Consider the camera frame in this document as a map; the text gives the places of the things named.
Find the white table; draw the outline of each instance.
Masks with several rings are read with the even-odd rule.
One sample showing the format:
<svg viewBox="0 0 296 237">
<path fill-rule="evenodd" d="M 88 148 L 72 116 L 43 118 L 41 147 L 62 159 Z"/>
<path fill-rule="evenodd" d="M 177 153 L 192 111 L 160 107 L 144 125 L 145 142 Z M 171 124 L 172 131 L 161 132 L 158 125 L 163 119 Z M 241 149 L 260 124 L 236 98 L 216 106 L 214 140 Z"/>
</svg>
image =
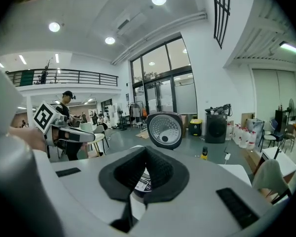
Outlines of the white table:
<svg viewBox="0 0 296 237">
<path fill-rule="evenodd" d="M 265 162 L 268 159 L 274 159 L 276 151 L 277 147 L 263 149 L 261 160 L 258 163 L 256 171 L 263 162 Z M 296 171 L 296 164 L 284 152 L 280 152 L 277 155 L 276 160 L 280 164 L 281 172 L 285 181 L 288 183 Z"/>
<path fill-rule="evenodd" d="M 234 176 L 238 177 L 241 181 L 245 182 L 251 187 L 251 182 L 250 179 L 247 175 L 247 172 L 245 171 L 244 167 L 241 165 L 223 165 L 223 164 L 218 164 L 220 167 L 224 168 Z"/>
</svg>

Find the glass door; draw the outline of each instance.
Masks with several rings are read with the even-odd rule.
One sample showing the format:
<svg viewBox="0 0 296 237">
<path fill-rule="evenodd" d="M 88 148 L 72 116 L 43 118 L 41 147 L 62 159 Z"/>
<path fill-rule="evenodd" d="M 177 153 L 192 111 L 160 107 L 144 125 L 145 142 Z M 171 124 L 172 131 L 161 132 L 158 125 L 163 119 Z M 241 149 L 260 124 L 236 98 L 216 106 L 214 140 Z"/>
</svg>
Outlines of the glass door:
<svg viewBox="0 0 296 237">
<path fill-rule="evenodd" d="M 173 99 L 170 78 L 156 80 L 145 85 L 149 114 L 156 112 L 172 112 Z"/>
</svg>

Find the balcony railing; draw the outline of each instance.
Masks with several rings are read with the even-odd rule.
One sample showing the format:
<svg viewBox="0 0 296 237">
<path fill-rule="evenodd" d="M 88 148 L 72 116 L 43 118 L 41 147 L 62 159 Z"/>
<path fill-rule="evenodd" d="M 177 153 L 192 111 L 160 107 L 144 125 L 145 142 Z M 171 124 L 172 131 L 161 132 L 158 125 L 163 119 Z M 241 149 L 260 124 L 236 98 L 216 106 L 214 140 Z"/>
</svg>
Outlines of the balcony railing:
<svg viewBox="0 0 296 237">
<path fill-rule="evenodd" d="M 117 86 L 117 76 L 71 69 L 32 69 L 5 72 L 14 86 L 50 83 L 83 83 Z"/>
</svg>

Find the white bottle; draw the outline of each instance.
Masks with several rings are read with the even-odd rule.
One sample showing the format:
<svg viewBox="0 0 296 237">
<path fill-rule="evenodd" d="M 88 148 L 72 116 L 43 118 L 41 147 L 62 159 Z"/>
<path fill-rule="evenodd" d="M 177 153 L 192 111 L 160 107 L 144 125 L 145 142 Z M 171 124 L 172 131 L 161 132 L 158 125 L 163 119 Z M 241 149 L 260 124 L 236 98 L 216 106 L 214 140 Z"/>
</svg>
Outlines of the white bottle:
<svg viewBox="0 0 296 237">
<path fill-rule="evenodd" d="M 241 126 L 238 125 L 238 132 L 236 133 L 236 138 L 235 138 L 235 143 L 236 143 L 237 145 L 240 144 L 241 136 L 242 136 L 242 129 L 241 129 Z"/>
<path fill-rule="evenodd" d="M 232 132 L 232 139 L 234 140 L 234 142 L 236 142 L 236 133 L 238 132 L 238 124 L 236 124 L 234 127 L 233 127 L 233 132 Z"/>
<path fill-rule="evenodd" d="M 241 142 L 239 144 L 240 148 L 246 148 L 249 144 L 250 133 L 248 129 L 243 129 L 243 133 L 241 136 Z"/>
<path fill-rule="evenodd" d="M 250 139 L 249 139 L 249 144 L 247 146 L 248 150 L 252 150 L 253 148 L 255 148 L 256 140 L 257 140 L 257 133 L 253 131 L 251 133 L 251 136 L 250 136 Z"/>
<path fill-rule="evenodd" d="M 232 137 L 232 126 L 230 122 L 227 123 L 226 140 L 231 140 Z"/>
</svg>

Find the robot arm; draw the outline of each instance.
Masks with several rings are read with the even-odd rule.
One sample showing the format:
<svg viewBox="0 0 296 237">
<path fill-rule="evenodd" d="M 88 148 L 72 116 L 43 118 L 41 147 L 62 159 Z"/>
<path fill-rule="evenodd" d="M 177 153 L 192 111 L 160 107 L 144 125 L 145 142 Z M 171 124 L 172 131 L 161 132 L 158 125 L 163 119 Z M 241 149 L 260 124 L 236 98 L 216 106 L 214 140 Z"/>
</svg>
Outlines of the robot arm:
<svg viewBox="0 0 296 237">
<path fill-rule="evenodd" d="M 91 142 L 95 140 L 93 133 L 88 133 L 77 128 L 68 126 L 67 117 L 60 114 L 55 108 L 45 101 L 41 103 L 34 114 L 34 123 L 44 134 L 48 146 L 56 146 L 52 130 L 59 130 L 59 140 L 67 142 Z"/>
</svg>

